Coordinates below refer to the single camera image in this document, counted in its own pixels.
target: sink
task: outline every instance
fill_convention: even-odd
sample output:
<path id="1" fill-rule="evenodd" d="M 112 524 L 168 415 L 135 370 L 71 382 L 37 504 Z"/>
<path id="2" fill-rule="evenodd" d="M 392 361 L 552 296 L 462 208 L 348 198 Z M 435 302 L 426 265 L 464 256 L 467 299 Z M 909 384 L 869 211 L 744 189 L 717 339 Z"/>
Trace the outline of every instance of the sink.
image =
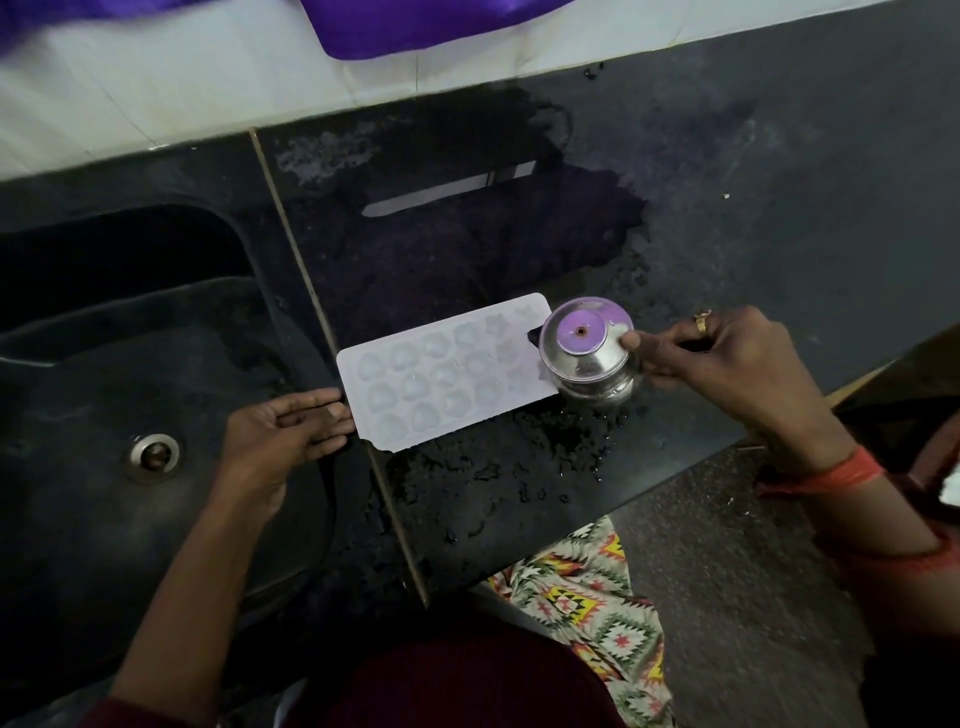
<path id="1" fill-rule="evenodd" d="M 244 242 L 209 210 L 0 235 L 0 271 L 2 718 L 116 669 L 203 507 L 227 414 L 294 387 Z M 241 625 L 323 558 L 330 502 L 315 464 L 292 473 Z"/>

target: purple fabric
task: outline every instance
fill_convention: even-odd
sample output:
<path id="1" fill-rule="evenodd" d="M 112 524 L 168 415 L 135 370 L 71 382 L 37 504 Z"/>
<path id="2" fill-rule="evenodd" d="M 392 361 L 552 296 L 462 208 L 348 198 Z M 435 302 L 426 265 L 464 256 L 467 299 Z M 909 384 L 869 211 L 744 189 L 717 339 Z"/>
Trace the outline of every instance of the purple fabric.
<path id="1" fill-rule="evenodd" d="M 358 61 L 507 28 L 571 0 L 302 0 L 324 50 Z"/>
<path id="2" fill-rule="evenodd" d="M 203 0 L 0 0 L 0 53 L 44 25 L 140 17 L 198 2 Z"/>

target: patterned fabric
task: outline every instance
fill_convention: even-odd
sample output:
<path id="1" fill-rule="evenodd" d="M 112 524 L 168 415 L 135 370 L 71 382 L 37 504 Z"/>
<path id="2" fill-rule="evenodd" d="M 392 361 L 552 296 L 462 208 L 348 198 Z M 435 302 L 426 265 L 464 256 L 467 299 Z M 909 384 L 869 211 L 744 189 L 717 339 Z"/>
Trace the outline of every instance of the patterned fabric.
<path id="1" fill-rule="evenodd" d="M 600 676 L 630 728 L 674 725 L 660 618 L 648 599 L 633 595 L 627 557 L 609 518 L 488 581 Z"/>

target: wrist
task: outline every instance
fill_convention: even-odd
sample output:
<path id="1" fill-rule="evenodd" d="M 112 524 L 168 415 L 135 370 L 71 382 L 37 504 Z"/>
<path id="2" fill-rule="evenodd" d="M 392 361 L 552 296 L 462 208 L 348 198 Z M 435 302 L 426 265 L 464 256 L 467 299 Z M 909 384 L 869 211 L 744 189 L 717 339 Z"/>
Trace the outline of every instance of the wrist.
<path id="1" fill-rule="evenodd" d="M 255 503 L 245 502 L 240 497 L 218 495 L 214 489 L 201 512 L 200 521 L 218 531 L 242 531 L 256 540 L 269 520 L 263 511 Z"/>
<path id="2" fill-rule="evenodd" d="M 856 441 L 832 412 L 808 422 L 793 422 L 776 433 L 804 473 L 826 473 L 845 462 Z"/>

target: ice cube tray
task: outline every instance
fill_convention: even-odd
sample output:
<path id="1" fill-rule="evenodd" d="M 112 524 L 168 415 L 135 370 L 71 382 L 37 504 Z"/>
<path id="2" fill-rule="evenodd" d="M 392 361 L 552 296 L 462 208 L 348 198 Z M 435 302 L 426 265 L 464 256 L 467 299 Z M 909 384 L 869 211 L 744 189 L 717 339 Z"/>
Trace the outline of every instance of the ice cube tray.
<path id="1" fill-rule="evenodd" d="M 357 433 L 399 452 L 557 394 L 527 339 L 549 315 L 532 293 L 344 349 Z"/>

